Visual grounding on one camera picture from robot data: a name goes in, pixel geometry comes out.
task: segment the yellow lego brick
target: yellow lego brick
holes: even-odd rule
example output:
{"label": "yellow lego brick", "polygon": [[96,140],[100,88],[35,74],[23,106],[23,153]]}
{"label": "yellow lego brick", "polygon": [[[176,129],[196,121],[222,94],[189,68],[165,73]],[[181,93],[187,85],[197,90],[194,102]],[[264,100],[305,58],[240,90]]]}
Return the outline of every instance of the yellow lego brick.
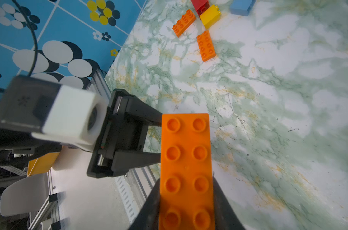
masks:
{"label": "yellow lego brick", "polygon": [[205,28],[208,30],[213,24],[215,24],[220,19],[221,12],[219,7],[212,5],[205,12],[203,12],[199,18],[204,24]]}

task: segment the blue lego brick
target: blue lego brick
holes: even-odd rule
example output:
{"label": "blue lego brick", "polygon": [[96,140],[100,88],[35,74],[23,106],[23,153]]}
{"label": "blue lego brick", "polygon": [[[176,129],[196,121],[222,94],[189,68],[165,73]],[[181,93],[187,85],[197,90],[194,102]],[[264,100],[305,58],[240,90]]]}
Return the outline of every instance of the blue lego brick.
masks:
{"label": "blue lego brick", "polygon": [[230,5],[230,13],[248,16],[256,0],[234,0]]}

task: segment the orange lego brick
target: orange lego brick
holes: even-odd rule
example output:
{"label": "orange lego brick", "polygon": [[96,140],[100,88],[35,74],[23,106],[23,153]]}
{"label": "orange lego brick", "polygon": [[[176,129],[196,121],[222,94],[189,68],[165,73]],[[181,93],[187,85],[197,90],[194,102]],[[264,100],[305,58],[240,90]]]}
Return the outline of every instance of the orange lego brick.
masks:
{"label": "orange lego brick", "polygon": [[173,25],[174,33],[177,37],[182,35],[182,33],[196,20],[195,15],[192,13],[192,10],[187,10],[185,14],[183,14],[182,18],[178,20],[178,22]]}
{"label": "orange lego brick", "polygon": [[207,61],[216,56],[214,46],[208,30],[197,36],[199,52],[201,53],[202,61]]}
{"label": "orange lego brick", "polygon": [[208,114],[163,114],[159,230],[214,230]]}

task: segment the red lego brick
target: red lego brick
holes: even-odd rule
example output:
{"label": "red lego brick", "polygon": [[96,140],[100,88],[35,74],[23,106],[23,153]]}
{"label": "red lego brick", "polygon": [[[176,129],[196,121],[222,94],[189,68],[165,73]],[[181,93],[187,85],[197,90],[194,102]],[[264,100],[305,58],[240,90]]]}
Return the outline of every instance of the red lego brick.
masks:
{"label": "red lego brick", "polygon": [[173,30],[176,36],[179,37],[195,20],[196,17],[192,13],[192,10],[187,10],[187,12],[183,14],[182,18],[179,19],[175,25],[173,25]]}
{"label": "red lego brick", "polygon": [[192,0],[192,4],[195,7],[195,11],[198,16],[210,8],[210,3],[208,0]]}

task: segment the blue patterned wallpaper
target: blue patterned wallpaper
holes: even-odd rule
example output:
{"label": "blue patterned wallpaper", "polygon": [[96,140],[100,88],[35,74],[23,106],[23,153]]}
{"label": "blue patterned wallpaper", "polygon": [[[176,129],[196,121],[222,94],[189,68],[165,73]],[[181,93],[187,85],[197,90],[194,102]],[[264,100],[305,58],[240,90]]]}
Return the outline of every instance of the blue patterned wallpaper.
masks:
{"label": "blue patterned wallpaper", "polygon": [[[107,71],[145,0],[18,0],[38,41],[33,77],[83,88],[96,68]],[[0,88],[27,74],[34,45],[11,0],[0,0]]]}

